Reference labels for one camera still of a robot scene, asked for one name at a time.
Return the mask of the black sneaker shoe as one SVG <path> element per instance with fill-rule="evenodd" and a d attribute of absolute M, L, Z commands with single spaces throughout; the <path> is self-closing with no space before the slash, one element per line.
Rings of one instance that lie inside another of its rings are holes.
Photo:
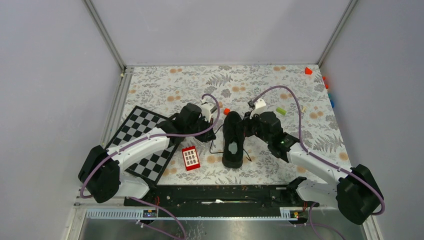
<path fill-rule="evenodd" d="M 242 118 L 236 111 L 230 111 L 226 116 L 222 133 L 224 138 L 222 163 L 227 168 L 238 169 L 243 164 L 245 135 Z"/>

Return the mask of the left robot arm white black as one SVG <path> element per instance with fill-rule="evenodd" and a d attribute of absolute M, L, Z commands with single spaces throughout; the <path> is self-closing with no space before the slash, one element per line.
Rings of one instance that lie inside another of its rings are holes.
<path fill-rule="evenodd" d="M 80 197 L 93 198 L 97 203 L 111 198 L 136 197 L 144 206 L 152 204 L 155 192 L 141 177 L 125 176 L 124 171 L 136 162 L 156 152 L 179 145 L 186 137 L 208 142 L 213 134 L 213 113 L 219 113 L 217 103 L 204 102 L 200 106 L 185 105 L 150 131 L 127 143 L 104 149 L 97 145 L 86 157 L 78 179 L 82 183 Z"/>

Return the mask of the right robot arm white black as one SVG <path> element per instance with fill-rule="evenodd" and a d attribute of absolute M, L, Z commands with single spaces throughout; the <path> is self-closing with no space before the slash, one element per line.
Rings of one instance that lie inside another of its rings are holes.
<path fill-rule="evenodd" d="M 246 137 L 255 136 L 267 144 L 270 153 L 287 163 L 302 167 L 324 183 L 314 183 L 305 177 L 291 181 L 287 201 L 299 206 L 304 201 L 317 202 L 338 209 L 350 222 L 361 225 L 381 205 L 384 199 L 369 168 L 362 164 L 348 169 L 335 161 L 304 149 L 303 143 L 285 132 L 274 112 L 266 111 L 242 118 Z"/>

